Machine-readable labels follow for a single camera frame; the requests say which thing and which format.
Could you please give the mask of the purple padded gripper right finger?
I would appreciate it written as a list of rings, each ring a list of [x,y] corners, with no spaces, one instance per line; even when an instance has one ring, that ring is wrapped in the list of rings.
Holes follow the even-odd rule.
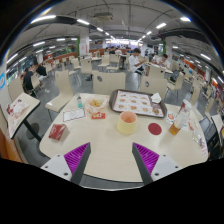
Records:
[[[132,145],[132,153],[145,185],[182,169],[182,167],[168,155],[159,155],[137,143]]]

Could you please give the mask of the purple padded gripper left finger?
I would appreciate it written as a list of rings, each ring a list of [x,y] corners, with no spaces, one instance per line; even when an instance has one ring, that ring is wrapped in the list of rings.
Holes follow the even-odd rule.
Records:
[[[79,185],[90,153],[91,145],[85,143],[65,155],[56,154],[42,169]]]

